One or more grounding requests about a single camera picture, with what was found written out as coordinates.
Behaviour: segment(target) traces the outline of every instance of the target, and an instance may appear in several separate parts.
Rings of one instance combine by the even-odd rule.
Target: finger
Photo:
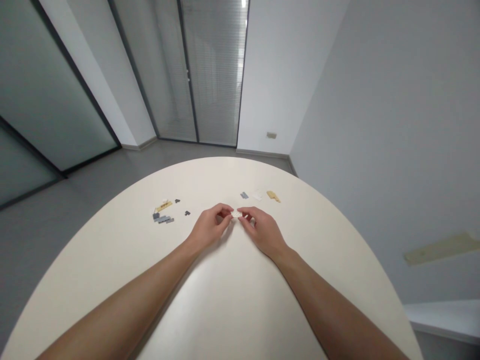
[[[228,211],[228,210],[222,210],[220,211],[217,215],[221,216],[222,218],[230,215],[232,212],[231,211]]]
[[[252,215],[254,218],[256,218],[260,214],[260,212],[262,211],[256,206],[239,207],[237,210],[239,212],[242,212],[242,214],[245,213],[245,214],[248,214],[248,215]]]
[[[225,216],[222,222],[218,225],[218,228],[220,229],[222,234],[224,233],[225,229],[229,226],[230,221],[232,221],[233,218],[234,217],[232,215]]]
[[[255,235],[257,230],[255,230],[252,224],[250,224],[250,222],[243,216],[240,216],[238,220],[240,220],[240,223],[243,225],[243,228],[245,229],[246,233],[252,238]]]
[[[232,212],[234,210],[230,205],[219,202],[217,205],[211,208],[215,214],[221,213],[222,211]]]

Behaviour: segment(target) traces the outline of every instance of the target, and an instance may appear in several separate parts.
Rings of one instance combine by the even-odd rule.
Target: small plastic piece
[[[267,191],[266,194],[268,195],[268,197],[269,197],[270,199],[275,199],[275,201],[276,201],[277,203],[281,203],[279,197],[278,197],[277,194],[275,194],[273,191]]]
[[[262,201],[262,193],[260,190],[255,191],[252,196],[258,201]]]
[[[155,220],[153,220],[153,221],[156,222],[156,223],[161,224],[161,223],[166,222],[167,220],[170,220],[170,216],[164,215],[164,216],[157,217],[157,218],[156,218]]]
[[[163,203],[162,205],[160,205],[159,207],[157,207],[155,209],[155,212],[156,213],[159,213],[161,212],[162,210],[164,210],[165,208],[168,208],[170,205],[172,205],[172,202],[171,201],[167,201],[165,203]]]

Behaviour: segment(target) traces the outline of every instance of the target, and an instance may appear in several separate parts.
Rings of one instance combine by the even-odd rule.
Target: white wall
[[[290,153],[348,4],[251,2],[238,149]]]
[[[479,39],[476,0],[352,1],[290,154],[404,303],[480,298],[480,252],[402,257],[480,235]]]
[[[155,136],[107,1],[40,0],[123,145]]]

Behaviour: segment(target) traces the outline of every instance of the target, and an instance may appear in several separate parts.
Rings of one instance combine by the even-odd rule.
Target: glass door
[[[120,143],[38,0],[0,2],[0,115],[69,172]]]
[[[160,139],[237,146],[248,0],[109,0]]]
[[[237,146],[248,0],[181,0],[201,143]]]

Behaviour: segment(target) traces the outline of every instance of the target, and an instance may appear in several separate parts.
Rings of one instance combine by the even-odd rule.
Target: beige lego piece
[[[273,191],[267,191],[266,194],[270,199],[275,199],[277,203],[281,203],[279,197]]]
[[[160,205],[159,207],[157,207],[157,208],[155,209],[155,212],[156,212],[156,213],[159,213],[159,212],[161,212],[163,209],[168,208],[170,205],[172,205],[172,202],[171,202],[171,201],[166,202],[166,203]]]

